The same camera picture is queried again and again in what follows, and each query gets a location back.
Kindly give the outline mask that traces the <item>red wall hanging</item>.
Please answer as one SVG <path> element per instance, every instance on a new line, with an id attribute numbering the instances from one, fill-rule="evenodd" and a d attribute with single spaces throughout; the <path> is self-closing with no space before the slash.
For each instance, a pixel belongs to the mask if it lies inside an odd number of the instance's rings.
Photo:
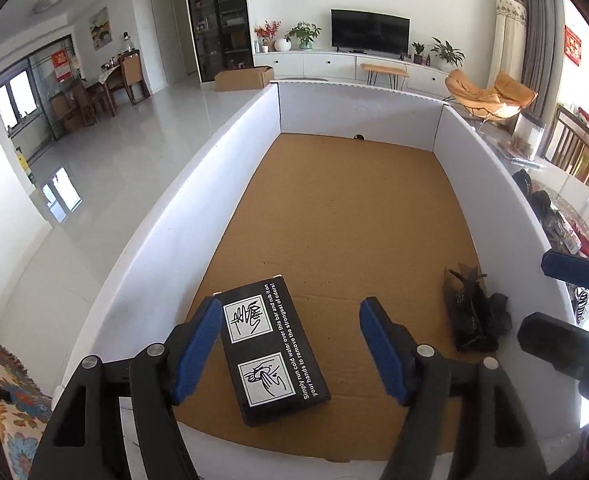
<path id="1" fill-rule="evenodd" d="M 573 32 L 573 30 L 564 26 L 564 54 L 576 66 L 582 63 L 582 40 Z"/>

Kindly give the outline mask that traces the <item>floral patterned cushion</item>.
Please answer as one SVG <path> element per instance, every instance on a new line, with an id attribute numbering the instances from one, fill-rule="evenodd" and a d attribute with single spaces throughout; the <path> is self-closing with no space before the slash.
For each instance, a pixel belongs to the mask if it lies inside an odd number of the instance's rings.
<path id="1" fill-rule="evenodd" d="M 0 344 L 0 479 L 29 477 L 50 416 L 52 399 Z"/>

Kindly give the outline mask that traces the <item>green potted plant right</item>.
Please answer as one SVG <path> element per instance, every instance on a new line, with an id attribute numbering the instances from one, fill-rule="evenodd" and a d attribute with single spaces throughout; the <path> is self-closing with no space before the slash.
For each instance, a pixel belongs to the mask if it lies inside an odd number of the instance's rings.
<path id="1" fill-rule="evenodd" d="M 443 72 L 451 72 L 460 68 L 465 63 L 465 53 L 455 48 L 447 40 L 442 41 L 434 37 L 432 42 L 431 53 L 435 57 L 436 66 Z"/>

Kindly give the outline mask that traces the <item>grey curtain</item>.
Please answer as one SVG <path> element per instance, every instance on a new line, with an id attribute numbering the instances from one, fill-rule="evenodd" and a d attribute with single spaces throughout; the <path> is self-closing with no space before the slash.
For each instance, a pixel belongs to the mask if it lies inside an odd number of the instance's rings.
<path id="1" fill-rule="evenodd" d="M 527 109 L 550 126 L 563 65 L 563 0 L 521 1 L 527 14 L 522 82 L 537 93 Z"/>

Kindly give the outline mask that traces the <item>large white cardboard bin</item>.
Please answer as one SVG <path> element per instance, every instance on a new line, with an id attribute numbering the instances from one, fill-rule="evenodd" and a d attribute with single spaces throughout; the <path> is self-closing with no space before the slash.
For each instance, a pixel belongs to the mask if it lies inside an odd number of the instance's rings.
<path id="1" fill-rule="evenodd" d="M 446 103 L 358 84 L 279 81 L 214 133 L 168 187 L 102 285 L 72 350 L 129 359 L 213 292 L 281 276 L 331 392 L 256 428 L 221 347 L 180 408 L 208 479 L 375 479 L 405 418 L 361 336 L 360 301 L 439 353 L 456 350 L 442 296 L 478 266 L 515 325 L 574 318 L 541 272 L 549 243 L 511 171 Z"/>

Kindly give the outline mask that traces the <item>wooden dining chair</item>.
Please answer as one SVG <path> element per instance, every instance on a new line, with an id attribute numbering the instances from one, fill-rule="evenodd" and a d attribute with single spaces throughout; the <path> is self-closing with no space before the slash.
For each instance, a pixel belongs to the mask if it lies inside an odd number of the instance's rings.
<path id="1" fill-rule="evenodd" d="M 545 159 L 589 187 L 589 125 L 558 104 Z"/>

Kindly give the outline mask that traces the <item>orange lounge chair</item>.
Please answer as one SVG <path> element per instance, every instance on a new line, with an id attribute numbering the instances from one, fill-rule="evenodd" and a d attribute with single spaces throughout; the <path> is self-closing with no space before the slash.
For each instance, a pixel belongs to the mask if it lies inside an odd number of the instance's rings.
<path id="1" fill-rule="evenodd" d="M 474 117 L 504 122 L 517 116 L 537 98 L 537 93 L 516 81 L 503 70 L 492 87 L 479 88 L 462 70 L 453 70 L 445 78 L 451 97 Z"/>

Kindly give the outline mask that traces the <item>black printed cardboard box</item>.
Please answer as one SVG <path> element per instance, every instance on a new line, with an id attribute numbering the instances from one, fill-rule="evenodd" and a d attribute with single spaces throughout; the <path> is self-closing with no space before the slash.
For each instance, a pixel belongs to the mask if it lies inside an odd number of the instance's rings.
<path id="1" fill-rule="evenodd" d="M 215 295 L 223 348 L 244 422 L 257 427 L 331 400 L 284 278 Z"/>

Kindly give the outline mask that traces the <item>green potted plant left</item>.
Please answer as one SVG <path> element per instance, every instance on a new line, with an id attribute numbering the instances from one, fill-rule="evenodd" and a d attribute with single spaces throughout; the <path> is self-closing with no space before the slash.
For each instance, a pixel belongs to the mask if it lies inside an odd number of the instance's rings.
<path id="1" fill-rule="evenodd" d="M 321 28 L 318 25 L 302 21 L 289 30 L 287 38 L 291 41 L 296 40 L 300 50 L 311 50 L 320 33 Z"/>

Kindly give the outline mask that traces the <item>black flower hair accessory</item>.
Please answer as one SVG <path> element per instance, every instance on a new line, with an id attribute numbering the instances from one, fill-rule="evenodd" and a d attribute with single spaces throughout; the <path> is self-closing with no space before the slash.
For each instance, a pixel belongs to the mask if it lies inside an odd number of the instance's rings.
<path id="1" fill-rule="evenodd" d="M 451 334 L 458 352 L 495 353 L 501 337 L 512 330 L 508 297 L 500 292 L 485 292 L 486 274 L 468 268 L 463 274 L 447 269 L 443 296 Z"/>

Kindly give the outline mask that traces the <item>black velvet scrunchie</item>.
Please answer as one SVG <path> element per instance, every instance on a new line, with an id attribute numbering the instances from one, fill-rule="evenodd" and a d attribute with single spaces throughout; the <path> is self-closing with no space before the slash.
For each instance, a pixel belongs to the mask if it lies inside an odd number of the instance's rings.
<path id="1" fill-rule="evenodd" d="M 529 206 L 534 211 L 536 218 L 544 223 L 552 214 L 551 199 L 546 191 L 535 191 L 529 174 L 521 169 L 512 175 L 512 179 L 518 185 Z"/>

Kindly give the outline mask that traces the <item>red flower vase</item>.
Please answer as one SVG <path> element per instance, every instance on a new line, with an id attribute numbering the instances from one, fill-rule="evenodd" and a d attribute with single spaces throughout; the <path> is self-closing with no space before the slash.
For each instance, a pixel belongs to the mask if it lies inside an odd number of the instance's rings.
<path id="1" fill-rule="evenodd" d="M 268 53 L 281 27 L 281 21 L 265 21 L 262 25 L 255 25 L 253 32 L 261 45 L 261 52 Z"/>

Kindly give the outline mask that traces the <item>small wooden bench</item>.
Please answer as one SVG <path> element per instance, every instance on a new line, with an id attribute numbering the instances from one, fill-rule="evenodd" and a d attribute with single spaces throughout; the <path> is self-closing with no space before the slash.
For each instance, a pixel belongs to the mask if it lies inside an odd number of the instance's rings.
<path id="1" fill-rule="evenodd" d="M 389 88 L 392 90 L 401 90 L 409 78 L 409 73 L 404 68 L 370 63 L 363 63 L 360 65 L 360 68 L 366 73 L 366 84 L 372 87 L 375 87 L 379 77 L 387 76 L 387 79 L 389 79 Z"/>

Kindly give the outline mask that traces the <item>clear plastic jar black lid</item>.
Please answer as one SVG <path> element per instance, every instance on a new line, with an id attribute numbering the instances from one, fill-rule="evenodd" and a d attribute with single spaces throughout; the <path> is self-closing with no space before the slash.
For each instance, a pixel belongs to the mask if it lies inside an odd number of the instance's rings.
<path id="1" fill-rule="evenodd" d="M 541 146 L 546 125 L 531 113 L 523 110 L 520 113 L 515 130 L 513 130 L 510 145 L 527 160 L 533 160 Z"/>

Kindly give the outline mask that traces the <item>brown cardboard box on floor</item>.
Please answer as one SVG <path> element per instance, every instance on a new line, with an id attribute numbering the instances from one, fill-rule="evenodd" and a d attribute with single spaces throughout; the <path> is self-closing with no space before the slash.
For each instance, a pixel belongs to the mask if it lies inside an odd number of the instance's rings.
<path id="1" fill-rule="evenodd" d="M 275 78 L 270 66 L 256 66 L 222 70 L 215 76 L 217 92 L 262 90 Z"/>

